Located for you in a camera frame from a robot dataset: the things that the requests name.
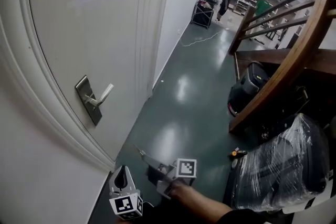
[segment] wooden staircase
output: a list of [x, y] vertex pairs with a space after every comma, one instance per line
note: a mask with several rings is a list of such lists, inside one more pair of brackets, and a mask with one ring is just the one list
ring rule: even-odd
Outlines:
[[[229, 48], [229, 54], [233, 55], [236, 59], [235, 62], [238, 63], [236, 71], [238, 74], [241, 73], [251, 61], [274, 64], [279, 67], [262, 90], [230, 122], [229, 131], [231, 133], [238, 133], [247, 127], [255, 116], [262, 112], [266, 104], [286, 91], [305, 69], [336, 75], [336, 50], [319, 49], [332, 20], [336, 17], [335, 0], [309, 0], [279, 14], [267, 17], [259, 23], [251, 24], [257, 19], [265, 17], [273, 10], [293, 1], [295, 0], [284, 0], [258, 16], [253, 16], [255, 13], [255, 8], [253, 7], [249, 7], [245, 13]], [[259, 25], [311, 6], [313, 6], [313, 10], [309, 16], [295, 19], [253, 34], [246, 34], [246, 31], [258, 27]], [[305, 24], [305, 26], [291, 49], [237, 52], [241, 41], [246, 38], [301, 24]]]

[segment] person in green shirt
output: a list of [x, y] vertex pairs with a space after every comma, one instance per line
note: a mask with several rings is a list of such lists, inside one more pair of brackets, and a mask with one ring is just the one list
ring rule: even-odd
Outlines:
[[[269, 0], [258, 0], [257, 1], [257, 6], [256, 6], [256, 12], [254, 13], [255, 16], [258, 16], [259, 14], [265, 12], [267, 9], [271, 8], [271, 4], [268, 2]], [[264, 18], [261, 17], [255, 21], [255, 24], [261, 22]], [[258, 27], [253, 28], [250, 32], [250, 34], [256, 32]]]

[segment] white cable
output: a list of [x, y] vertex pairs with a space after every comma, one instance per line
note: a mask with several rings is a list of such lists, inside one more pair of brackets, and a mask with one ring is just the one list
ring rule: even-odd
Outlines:
[[221, 30], [221, 31], [217, 32], [216, 34], [214, 34], [212, 37], [209, 37], [209, 38], [206, 38], [206, 39], [203, 39], [203, 40], [195, 41], [195, 42], [193, 42], [193, 43], [190, 43], [189, 45], [184, 45], [184, 44], [182, 43], [181, 39], [179, 40], [179, 42], [181, 42], [182, 47], [189, 47], [189, 46], [191, 46], [192, 44], [195, 44], [195, 43], [198, 43], [198, 42], [203, 42], [203, 41], [212, 39], [214, 36], [218, 35], [218, 34], [221, 33], [221, 32], [224, 32], [224, 31], [225, 31], [225, 30]]

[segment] metal shelving rack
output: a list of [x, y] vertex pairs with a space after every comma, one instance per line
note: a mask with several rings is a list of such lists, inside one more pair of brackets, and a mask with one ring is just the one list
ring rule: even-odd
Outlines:
[[234, 13], [245, 15], [245, 11], [247, 10], [247, 7], [250, 5], [252, 7], [256, 7], [258, 0], [237, 0], [235, 4], [235, 8], [233, 10]]

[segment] plastic wrap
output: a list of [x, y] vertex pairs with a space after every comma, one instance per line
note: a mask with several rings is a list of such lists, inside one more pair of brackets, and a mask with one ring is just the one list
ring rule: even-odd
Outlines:
[[323, 192], [328, 172], [322, 129], [298, 114], [290, 128], [243, 157], [232, 199], [238, 209], [280, 210]]

